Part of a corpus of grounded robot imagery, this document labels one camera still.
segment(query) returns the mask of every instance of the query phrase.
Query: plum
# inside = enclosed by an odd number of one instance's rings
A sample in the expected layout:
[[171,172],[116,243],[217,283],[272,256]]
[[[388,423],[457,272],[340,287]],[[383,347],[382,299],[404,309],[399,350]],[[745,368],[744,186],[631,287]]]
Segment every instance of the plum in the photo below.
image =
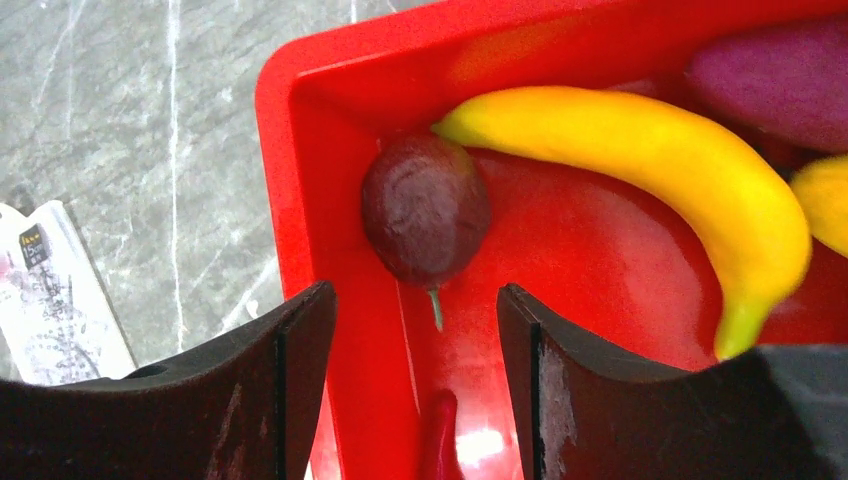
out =
[[718,113],[801,147],[848,152],[848,14],[720,38],[686,73]]
[[362,221],[392,275],[430,294],[441,331],[439,288],[468,266],[492,222],[471,156],[432,134],[389,143],[362,182]]

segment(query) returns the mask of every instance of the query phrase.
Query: gray table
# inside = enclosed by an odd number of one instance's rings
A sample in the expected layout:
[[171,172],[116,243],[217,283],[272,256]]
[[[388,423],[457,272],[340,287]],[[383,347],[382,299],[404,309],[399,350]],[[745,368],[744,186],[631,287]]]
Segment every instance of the gray table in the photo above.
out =
[[0,201],[65,202],[139,366],[220,335],[283,298],[260,68],[425,1],[2,0]]

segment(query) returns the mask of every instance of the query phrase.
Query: banana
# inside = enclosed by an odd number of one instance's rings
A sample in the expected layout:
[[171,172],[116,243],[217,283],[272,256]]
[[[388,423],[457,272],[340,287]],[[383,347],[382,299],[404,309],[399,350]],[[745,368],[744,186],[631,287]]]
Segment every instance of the banana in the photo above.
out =
[[813,237],[848,257],[848,154],[809,163],[789,186],[807,215]]
[[810,231],[789,186],[732,132],[662,101],[520,87],[471,98],[432,130],[467,147],[603,173],[671,206],[698,235],[721,285],[719,360],[756,343],[809,266]]

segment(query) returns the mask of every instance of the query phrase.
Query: red plastic container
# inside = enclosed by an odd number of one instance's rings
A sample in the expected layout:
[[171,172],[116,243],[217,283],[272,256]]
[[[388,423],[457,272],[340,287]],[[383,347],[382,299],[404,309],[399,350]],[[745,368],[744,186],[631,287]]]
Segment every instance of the red plastic container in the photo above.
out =
[[[419,411],[450,388],[466,478],[521,478],[495,317],[510,281],[641,355],[714,362],[721,293],[680,217],[613,179],[487,152],[475,154],[495,221],[444,287],[436,332],[427,295],[395,282],[362,231],[360,182],[380,139],[493,89],[675,78],[711,38],[845,10],[845,0],[450,0],[279,49],[256,109],[283,282],[292,294],[326,279],[339,294],[315,477],[416,478]],[[848,260],[816,244],[762,341],[848,343],[847,284]]]

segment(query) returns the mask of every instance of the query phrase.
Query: red pepper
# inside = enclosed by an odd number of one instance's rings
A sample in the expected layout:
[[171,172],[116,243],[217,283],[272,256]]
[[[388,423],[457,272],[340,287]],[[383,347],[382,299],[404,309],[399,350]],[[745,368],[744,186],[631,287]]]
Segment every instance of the red pepper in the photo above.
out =
[[456,395],[439,390],[424,415],[419,480],[465,480],[456,456]]

